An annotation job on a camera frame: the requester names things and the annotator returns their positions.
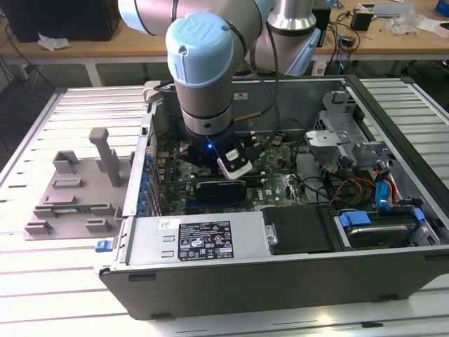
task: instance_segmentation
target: light blue robot joint cap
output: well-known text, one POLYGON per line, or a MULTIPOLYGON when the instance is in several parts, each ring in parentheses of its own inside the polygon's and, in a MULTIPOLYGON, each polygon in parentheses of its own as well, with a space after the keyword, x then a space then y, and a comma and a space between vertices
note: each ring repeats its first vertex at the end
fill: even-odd
POLYGON ((234 57, 229 25, 209 12, 195 12, 173 22, 166 45, 170 73, 188 88, 214 84, 227 73, 234 57))

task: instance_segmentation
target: open computer chassis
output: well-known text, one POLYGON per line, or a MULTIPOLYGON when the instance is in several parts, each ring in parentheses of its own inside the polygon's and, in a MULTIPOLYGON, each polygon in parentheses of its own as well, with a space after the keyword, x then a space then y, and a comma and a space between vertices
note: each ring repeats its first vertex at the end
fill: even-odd
MULTIPOLYGON (((286 122, 237 192, 180 161, 187 138, 176 96, 151 97, 116 260, 99 269, 132 317, 398 300, 449 270, 449 190, 365 86, 351 76, 279 86, 286 122), (363 174, 377 187, 365 202, 345 203, 335 191, 348 176, 338 183, 336 172, 363 174), (316 193, 329 177, 335 188, 320 191, 333 190, 331 202, 316 193), (200 192, 211 181, 215 193, 200 192), (385 181, 390 193, 386 187, 382 194, 385 181), (241 201, 223 197, 228 193, 241 201)), ((268 103, 255 81, 235 82, 234 92, 234 118, 268 103)), ((273 123, 269 112, 235 129, 249 146, 273 123)))

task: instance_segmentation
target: metal table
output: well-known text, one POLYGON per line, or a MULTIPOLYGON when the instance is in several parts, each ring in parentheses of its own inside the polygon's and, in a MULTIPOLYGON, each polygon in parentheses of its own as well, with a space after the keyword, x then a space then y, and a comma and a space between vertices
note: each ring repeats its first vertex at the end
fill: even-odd
MULTIPOLYGON (((364 84, 448 184, 444 174, 449 169, 449 153, 441 152, 449 152, 449 126, 440 121, 447 114, 413 84, 398 79, 364 84)), ((435 279, 408 300, 389 303, 140 322, 127 315, 95 274, 94 265, 112 259, 110 253, 94 251, 98 239, 25 242, 23 226, 53 175, 52 159, 58 150, 74 150, 78 158, 98 157, 88 134, 93 126, 105 126, 117 154, 129 155, 146 111, 142 88, 78 88, 56 93, 0 174, 2 336, 125 336, 130 332, 136 336, 209 336, 237 331, 269 331, 266 336, 449 334, 449 275, 435 279)))

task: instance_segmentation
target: small black box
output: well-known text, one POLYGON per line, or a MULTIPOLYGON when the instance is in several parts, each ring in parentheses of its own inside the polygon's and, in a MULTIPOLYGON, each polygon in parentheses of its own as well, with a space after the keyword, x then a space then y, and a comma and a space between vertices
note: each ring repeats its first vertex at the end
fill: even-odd
POLYGON ((320 39, 318 41, 318 47, 321 47, 323 45, 324 37, 326 36, 326 29, 329 23, 330 7, 326 0, 315 0, 311 12, 316 18, 316 28, 321 30, 320 39))
POLYGON ((354 11, 352 15, 351 28, 366 32, 370 27, 374 14, 371 12, 354 11))

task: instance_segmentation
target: warning label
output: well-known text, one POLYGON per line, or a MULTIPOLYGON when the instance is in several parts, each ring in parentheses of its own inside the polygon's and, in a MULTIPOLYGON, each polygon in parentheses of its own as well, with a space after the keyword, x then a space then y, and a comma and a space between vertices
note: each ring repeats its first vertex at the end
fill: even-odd
POLYGON ((179 249, 181 261, 233 258, 231 223, 181 223, 179 225, 179 249))

